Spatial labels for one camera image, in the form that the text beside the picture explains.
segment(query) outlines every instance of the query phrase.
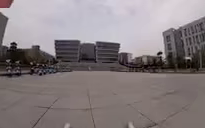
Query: scooter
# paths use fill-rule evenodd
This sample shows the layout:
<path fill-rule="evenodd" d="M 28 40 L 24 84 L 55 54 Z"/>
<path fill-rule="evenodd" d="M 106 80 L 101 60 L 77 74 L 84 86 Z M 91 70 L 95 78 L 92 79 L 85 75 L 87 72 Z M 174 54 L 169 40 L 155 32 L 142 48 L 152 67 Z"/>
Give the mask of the scooter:
<path fill-rule="evenodd" d="M 20 61 L 16 61 L 16 67 L 14 68 L 15 75 L 21 76 Z"/>
<path fill-rule="evenodd" d="M 12 71 L 12 67 L 11 66 L 7 66 L 6 67 L 6 72 L 7 72 L 7 76 L 9 76 L 9 77 L 13 76 L 13 71 Z"/>
<path fill-rule="evenodd" d="M 20 67 L 16 67 L 15 68 L 15 75 L 21 76 L 21 69 L 20 69 Z"/>
<path fill-rule="evenodd" d="M 13 70 L 12 70 L 11 60 L 6 60 L 6 63 L 7 63 L 7 67 L 6 67 L 7 76 L 12 77 Z"/>

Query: lamp post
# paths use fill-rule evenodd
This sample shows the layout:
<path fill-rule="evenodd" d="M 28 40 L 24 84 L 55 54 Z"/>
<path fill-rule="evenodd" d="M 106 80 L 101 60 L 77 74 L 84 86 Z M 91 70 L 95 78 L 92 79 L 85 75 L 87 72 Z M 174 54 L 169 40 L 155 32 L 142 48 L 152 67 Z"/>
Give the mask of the lamp post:
<path fill-rule="evenodd" d="M 200 67 L 200 69 L 202 69 L 202 65 L 203 65 L 203 63 L 202 63 L 202 48 L 200 45 L 200 47 L 199 47 L 199 67 Z"/>

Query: sky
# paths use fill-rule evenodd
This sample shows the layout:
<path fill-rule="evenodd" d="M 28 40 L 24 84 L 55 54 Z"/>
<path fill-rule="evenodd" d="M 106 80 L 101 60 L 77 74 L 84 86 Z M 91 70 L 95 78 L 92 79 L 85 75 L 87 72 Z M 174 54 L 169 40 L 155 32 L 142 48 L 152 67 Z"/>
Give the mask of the sky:
<path fill-rule="evenodd" d="M 133 56 L 164 50 L 162 32 L 205 16 L 205 0 L 14 0 L 4 45 L 40 45 L 55 54 L 55 39 L 121 44 Z"/>

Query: concrete pavement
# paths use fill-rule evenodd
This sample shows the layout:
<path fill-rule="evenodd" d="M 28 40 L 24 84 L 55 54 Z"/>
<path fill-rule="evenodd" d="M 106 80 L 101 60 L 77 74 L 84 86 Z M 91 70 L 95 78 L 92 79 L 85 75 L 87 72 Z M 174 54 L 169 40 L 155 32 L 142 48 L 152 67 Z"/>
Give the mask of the concrete pavement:
<path fill-rule="evenodd" d="M 0 128 L 205 127 L 205 74 L 0 77 Z"/>

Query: flag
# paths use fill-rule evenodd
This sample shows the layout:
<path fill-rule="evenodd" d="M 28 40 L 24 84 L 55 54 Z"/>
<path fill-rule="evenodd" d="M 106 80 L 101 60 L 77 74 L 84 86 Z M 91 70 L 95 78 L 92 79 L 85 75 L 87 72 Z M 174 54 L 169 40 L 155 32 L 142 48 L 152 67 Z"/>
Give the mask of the flag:
<path fill-rule="evenodd" d="M 13 0 L 0 0 L 0 8 L 9 8 Z"/>

